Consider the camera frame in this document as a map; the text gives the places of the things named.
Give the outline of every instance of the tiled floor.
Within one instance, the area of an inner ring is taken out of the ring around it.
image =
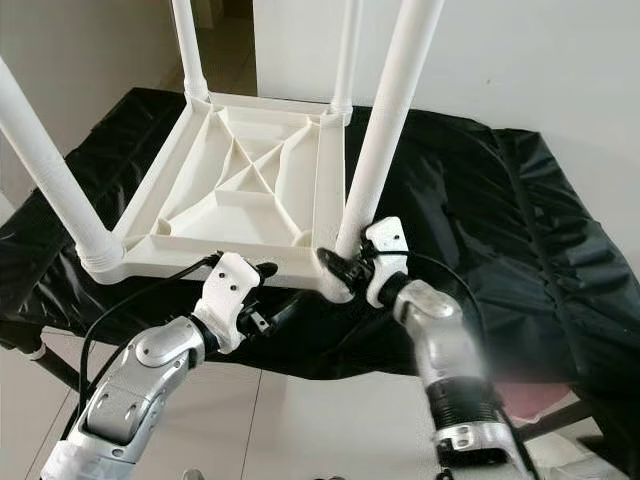
[[[199,30],[202,70],[209,90],[236,95],[256,95],[256,52],[249,20],[222,18],[214,30]],[[179,71],[168,90],[184,91]]]
[[[213,32],[199,32],[199,40],[210,90],[256,94],[250,22],[224,19]],[[182,91],[182,75],[168,87]],[[46,341],[77,364],[80,339],[49,333]],[[96,346],[94,371],[112,348]],[[0,366],[0,479],[37,479],[76,395],[16,352],[0,349]],[[415,378],[369,374],[311,382],[206,364],[172,396],[133,480],[177,480],[194,467],[212,480],[429,479],[436,466],[428,419]],[[594,426],[577,428],[565,434]],[[534,446],[545,464],[584,456],[558,435]]]

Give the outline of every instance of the wrinkled black fabric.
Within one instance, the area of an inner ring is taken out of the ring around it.
[[[68,155],[107,227],[117,222],[183,107],[179,94],[134,89]],[[348,183],[369,113],[357,108],[346,131]],[[638,283],[539,134],[411,111],[377,212],[389,215],[402,219],[412,250],[443,261],[469,283],[484,322],[445,272],[410,262],[413,275],[461,301],[497,376],[611,391],[640,379]],[[96,284],[38,191],[0,228],[2,321],[82,335],[103,311],[153,281]],[[188,281],[164,287],[114,316],[98,337],[122,343],[188,313],[200,288]],[[282,328],[210,360],[314,379],[415,373],[403,329],[362,299],[336,306],[315,293],[275,289],[264,289],[260,298],[267,313],[282,311]]]

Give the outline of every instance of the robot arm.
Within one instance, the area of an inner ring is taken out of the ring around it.
[[[538,478],[484,374],[460,305],[407,275],[407,250],[400,220],[390,217],[363,232],[362,254],[355,260],[328,250],[319,251],[318,256],[354,293],[363,291],[372,306],[391,309],[394,319],[405,327],[434,421],[440,464],[447,468],[512,465],[522,478]]]
[[[66,441],[58,442],[43,480],[126,480],[158,423],[169,395],[209,352],[230,353],[244,340],[239,315],[270,266],[254,268],[225,253],[189,317],[154,327],[127,346],[121,365],[91,398]],[[256,328],[264,319],[250,317]]]

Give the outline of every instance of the black wire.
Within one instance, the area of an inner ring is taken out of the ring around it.
[[[498,404],[498,412],[500,413],[500,416],[505,421],[505,423],[507,424],[507,427],[509,427],[509,430],[511,431],[511,436],[513,437],[513,441],[516,444],[518,453],[520,453],[520,456],[522,457],[522,461],[524,463],[525,468],[529,470],[529,472],[531,472],[531,474],[533,475],[533,480],[540,480],[540,475],[538,474],[538,470],[536,469],[535,464],[533,463],[533,460],[529,455],[529,450],[527,450],[526,445],[520,438],[518,429],[513,425],[513,423],[511,422],[511,419],[509,418],[509,415],[507,415],[507,413],[504,411],[504,408],[500,404]]]
[[[95,337],[98,327],[100,327],[103,324],[105,319],[109,318],[111,315],[113,315],[115,312],[120,310],[122,307],[132,302],[133,300],[141,297],[142,295],[145,295],[153,290],[156,290],[157,288],[160,288],[171,282],[174,282],[183,277],[186,277],[187,275],[189,275],[190,273],[193,273],[198,268],[204,265],[215,266],[215,263],[217,262],[218,259],[219,259],[218,255],[210,255],[194,263],[190,267],[187,267],[184,270],[176,273],[175,275],[162,279],[141,290],[138,290],[134,294],[130,295],[129,297],[125,298],[121,302],[111,307],[109,310],[107,310],[102,315],[100,315],[100,317],[95,322],[93,322],[93,324],[91,325],[89,330],[87,330],[87,334],[84,337],[84,342],[82,344],[82,353],[80,354],[80,382],[78,385],[78,394],[79,394],[79,399],[78,399],[79,410],[78,411],[79,412],[82,412],[87,405],[86,384],[87,384],[87,370],[88,370],[88,364],[89,364],[89,349],[91,348],[91,341]]]

